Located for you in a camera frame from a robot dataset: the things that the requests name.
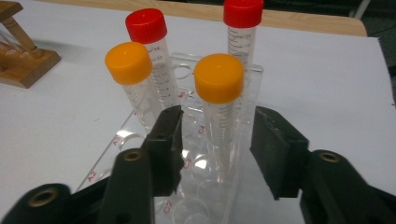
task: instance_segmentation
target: orange cap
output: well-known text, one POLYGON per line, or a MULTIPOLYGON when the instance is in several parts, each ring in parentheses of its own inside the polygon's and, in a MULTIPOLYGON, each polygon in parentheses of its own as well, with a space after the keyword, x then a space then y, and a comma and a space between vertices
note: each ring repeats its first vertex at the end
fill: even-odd
POLYGON ((229 54, 212 54, 201 59, 194 69, 198 95, 212 104, 235 100, 244 85, 244 66, 229 54))
POLYGON ((107 53, 105 63, 113 79, 124 86, 145 80, 152 71, 148 51, 137 42, 117 45, 107 53))

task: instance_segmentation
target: red cap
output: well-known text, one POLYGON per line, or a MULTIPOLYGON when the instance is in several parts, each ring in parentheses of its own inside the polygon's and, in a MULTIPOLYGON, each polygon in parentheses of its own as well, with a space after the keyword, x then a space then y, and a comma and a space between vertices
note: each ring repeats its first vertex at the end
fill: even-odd
POLYGON ((251 28, 262 22, 263 0, 225 0, 224 22, 234 28, 251 28))
POLYGON ((132 41, 151 44, 166 36, 163 13, 156 8, 145 8, 131 13, 125 19, 126 29, 132 41))

